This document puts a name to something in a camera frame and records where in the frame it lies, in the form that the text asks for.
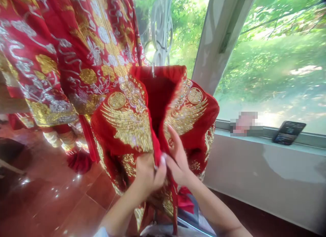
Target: window glass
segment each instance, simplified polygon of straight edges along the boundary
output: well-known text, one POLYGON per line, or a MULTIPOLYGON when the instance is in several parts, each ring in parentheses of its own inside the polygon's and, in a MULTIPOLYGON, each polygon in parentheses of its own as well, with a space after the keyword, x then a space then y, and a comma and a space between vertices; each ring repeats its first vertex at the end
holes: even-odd
POLYGON ((214 94, 218 118, 259 111, 264 126, 326 134, 325 13, 322 0, 255 0, 214 94))
MULTIPOLYGON (((155 0, 134 0, 139 32, 143 46, 151 39, 150 10, 155 0)), ((203 30, 209 0, 173 0, 171 17, 173 41, 170 65, 185 65, 188 78, 192 77, 199 41, 203 30)), ((145 49, 146 57, 152 60, 155 49, 150 44, 145 49)))

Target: fingernail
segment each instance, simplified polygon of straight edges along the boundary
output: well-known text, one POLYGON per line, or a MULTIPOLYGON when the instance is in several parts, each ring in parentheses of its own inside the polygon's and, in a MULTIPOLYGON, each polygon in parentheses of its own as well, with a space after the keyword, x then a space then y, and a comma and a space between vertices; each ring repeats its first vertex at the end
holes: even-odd
POLYGON ((164 157, 163 155, 161 156, 161 163, 162 163, 163 165, 166 164, 166 162, 165 162, 165 157, 164 157))

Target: window sill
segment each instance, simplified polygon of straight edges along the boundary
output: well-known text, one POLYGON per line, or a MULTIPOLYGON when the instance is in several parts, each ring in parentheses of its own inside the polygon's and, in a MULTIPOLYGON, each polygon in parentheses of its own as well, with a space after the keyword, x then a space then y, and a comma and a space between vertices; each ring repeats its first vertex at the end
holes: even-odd
POLYGON ((311 154, 316 154, 316 155, 326 157, 326 149, 317 148, 317 147, 313 147, 313 146, 309 146, 309 145, 303 145, 303 144, 297 144, 297 143, 293 143, 290 146, 282 145, 282 144, 273 143, 271 139, 264 138, 264 137, 233 137, 230 135, 229 130, 223 130, 223 129, 218 129, 218 128, 215 129, 215 135, 220 135, 220 136, 230 137, 233 139, 240 139, 240 140, 244 140, 244 141, 280 147, 280 148, 289 149, 289 150, 296 150, 296 151, 301 151, 301 152, 306 152, 306 153, 311 153, 311 154))

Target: red tassel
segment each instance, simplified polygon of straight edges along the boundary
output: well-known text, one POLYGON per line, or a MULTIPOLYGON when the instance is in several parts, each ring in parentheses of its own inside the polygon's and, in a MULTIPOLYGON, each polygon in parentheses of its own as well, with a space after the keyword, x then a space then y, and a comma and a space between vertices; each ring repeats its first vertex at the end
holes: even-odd
POLYGON ((86 152, 82 150, 74 150, 67 152, 67 155, 68 167, 73 169, 76 173, 84 174, 91 169, 92 161, 89 154, 86 152))

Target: hand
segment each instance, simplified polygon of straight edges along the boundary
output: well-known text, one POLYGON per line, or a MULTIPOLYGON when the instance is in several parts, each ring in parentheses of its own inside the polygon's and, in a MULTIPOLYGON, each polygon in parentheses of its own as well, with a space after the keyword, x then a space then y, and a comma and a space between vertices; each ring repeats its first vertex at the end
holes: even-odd
POLYGON ((170 125, 167 129, 173 139, 174 147, 170 147, 172 157, 166 157, 166 164, 170 168, 173 179, 176 181, 176 183, 178 185, 188 187, 189 180, 191 180, 194 174, 189 169, 187 155, 184 151, 179 135, 170 125))
POLYGON ((152 153, 139 156, 136 160, 136 179, 133 184, 137 185, 138 192, 143 194, 143 200, 153 192, 161 188, 166 176, 166 154, 161 156, 160 166, 154 171, 154 159, 152 153))

